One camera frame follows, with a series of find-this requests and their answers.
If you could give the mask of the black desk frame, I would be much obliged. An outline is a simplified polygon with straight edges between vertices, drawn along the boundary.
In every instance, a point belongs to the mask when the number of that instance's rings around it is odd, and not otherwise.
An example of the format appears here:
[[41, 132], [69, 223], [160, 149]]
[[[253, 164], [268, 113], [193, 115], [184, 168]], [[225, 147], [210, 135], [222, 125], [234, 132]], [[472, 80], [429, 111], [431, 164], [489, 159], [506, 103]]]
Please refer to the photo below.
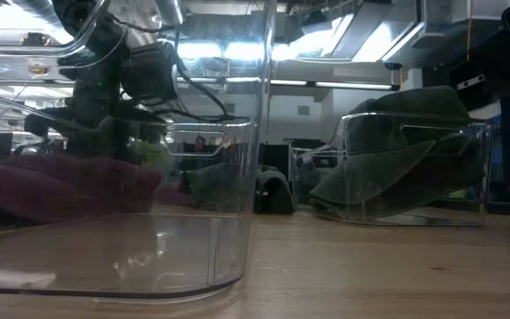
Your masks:
[[449, 85], [469, 110], [510, 97], [510, 7], [502, 28], [467, 50], [465, 62], [450, 71]]

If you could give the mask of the maroon cap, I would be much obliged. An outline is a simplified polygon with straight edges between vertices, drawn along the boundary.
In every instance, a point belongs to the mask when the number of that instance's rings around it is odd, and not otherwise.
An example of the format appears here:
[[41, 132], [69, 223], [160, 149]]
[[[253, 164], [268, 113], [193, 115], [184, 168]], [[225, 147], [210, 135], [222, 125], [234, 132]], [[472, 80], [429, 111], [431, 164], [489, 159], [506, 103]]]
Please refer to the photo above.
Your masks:
[[162, 174], [125, 161], [65, 154], [0, 159], [0, 214], [39, 223], [151, 209]]

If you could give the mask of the small green plant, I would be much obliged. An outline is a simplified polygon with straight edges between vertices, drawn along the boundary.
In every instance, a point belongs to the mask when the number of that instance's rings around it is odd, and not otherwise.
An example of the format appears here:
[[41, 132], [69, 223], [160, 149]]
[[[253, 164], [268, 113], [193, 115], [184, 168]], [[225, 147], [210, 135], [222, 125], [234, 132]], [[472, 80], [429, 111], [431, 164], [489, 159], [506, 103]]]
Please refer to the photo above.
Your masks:
[[135, 153], [140, 166], [153, 167], [169, 159], [170, 155], [163, 144], [150, 144], [145, 141], [137, 141]]

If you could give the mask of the ceiling light panel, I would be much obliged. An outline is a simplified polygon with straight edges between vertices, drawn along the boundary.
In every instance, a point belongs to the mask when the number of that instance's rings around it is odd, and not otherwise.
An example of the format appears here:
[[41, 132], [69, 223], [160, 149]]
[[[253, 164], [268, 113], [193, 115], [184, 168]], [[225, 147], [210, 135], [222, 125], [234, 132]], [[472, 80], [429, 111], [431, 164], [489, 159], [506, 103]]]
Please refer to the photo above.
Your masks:
[[293, 40], [283, 38], [275, 43], [272, 59], [283, 61], [330, 56], [342, 40], [353, 18], [354, 14], [350, 13], [333, 20], [327, 19], [302, 26], [299, 29], [301, 35], [295, 35]]
[[366, 39], [352, 62], [377, 62], [392, 50], [408, 33], [424, 27], [423, 22], [384, 21]]

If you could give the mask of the long ceiling light bar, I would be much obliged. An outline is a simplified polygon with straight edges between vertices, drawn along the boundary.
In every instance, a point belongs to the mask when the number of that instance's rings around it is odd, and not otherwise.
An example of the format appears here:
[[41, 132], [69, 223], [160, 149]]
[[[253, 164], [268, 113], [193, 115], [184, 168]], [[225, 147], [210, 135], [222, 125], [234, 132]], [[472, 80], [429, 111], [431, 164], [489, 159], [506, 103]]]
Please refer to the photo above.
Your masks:
[[398, 91], [400, 86], [396, 84], [376, 84], [364, 82], [312, 82], [300, 80], [277, 80], [270, 82], [274, 86], [285, 87], [306, 87], [320, 89], [361, 89], [361, 90], [380, 90], [380, 91]]

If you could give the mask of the dark green cap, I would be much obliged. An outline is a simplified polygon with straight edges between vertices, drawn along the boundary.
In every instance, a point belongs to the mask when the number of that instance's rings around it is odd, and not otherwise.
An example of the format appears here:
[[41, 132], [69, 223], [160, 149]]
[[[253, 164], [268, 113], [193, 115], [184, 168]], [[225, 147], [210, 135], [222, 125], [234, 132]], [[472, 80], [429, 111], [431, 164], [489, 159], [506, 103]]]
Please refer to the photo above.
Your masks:
[[472, 122], [456, 90], [447, 86], [409, 89], [370, 98], [349, 111], [349, 114], [359, 113], [414, 115], [458, 124]]
[[[244, 204], [243, 191], [251, 185], [240, 176], [240, 167], [220, 163], [183, 171], [178, 190], [191, 197], [192, 205], [231, 213]], [[295, 204], [290, 183], [276, 167], [258, 166], [254, 178], [252, 211], [256, 214], [293, 214]]]
[[445, 131], [393, 150], [346, 157], [310, 190], [309, 204], [342, 219], [388, 217], [479, 183], [484, 176], [480, 140]]

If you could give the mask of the clear plastic bin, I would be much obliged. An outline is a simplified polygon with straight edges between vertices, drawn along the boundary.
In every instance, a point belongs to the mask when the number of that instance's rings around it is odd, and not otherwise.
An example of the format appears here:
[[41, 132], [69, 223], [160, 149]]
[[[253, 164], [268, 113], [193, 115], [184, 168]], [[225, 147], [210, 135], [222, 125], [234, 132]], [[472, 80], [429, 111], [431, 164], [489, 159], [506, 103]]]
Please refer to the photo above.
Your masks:
[[[359, 219], [354, 220], [342, 219], [328, 211], [317, 210], [310, 206], [310, 190], [323, 176], [342, 164], [346, 157], [361, 153], [393, 150], [421, 139], [440, 137], [445, 131], [465, 132], [480, 140], [483, 146], [485, 176], [481, 182], [451, 192], [439, 199], [474, 200], [479, 204], [477, 211], [438, 208], [427, 204], [388, 217], [371, 219], [362, 215]], [[306, 213], [354, 225], [481, 227], [486, 214], [491, 138], [492, 126], [475, 120], [469, 124], [458, 124], [403, 114], [359, 113], [345, 115], [337, 123], [329, 142], [315, 149], [292, 149], [290, 177], [294, 199], [298, 207]]]
[[[52, 223], [0, 214], [0, 293], [185, 300], [244, 276], [277, 0], [0, 0], [0, 160], [69, 155], [54, 129], [24, 130], [26, 116], [65, 106], [75, 84], [65, 72], [100, 61], [88, 42], [104, 14], [158, 27], [174, 5], [175, 29], [126, 32], [131, 47], [176, 51], [177, 98], [142, 107], [166, 122], [157, 144], [170, 155], [145, 167], [162, 174], [151, 209]], [[136, 153], [121, 161], [144, 167]], [[220, 163], [251, 185], [231, 213], [178, 190], [183, 171]]]

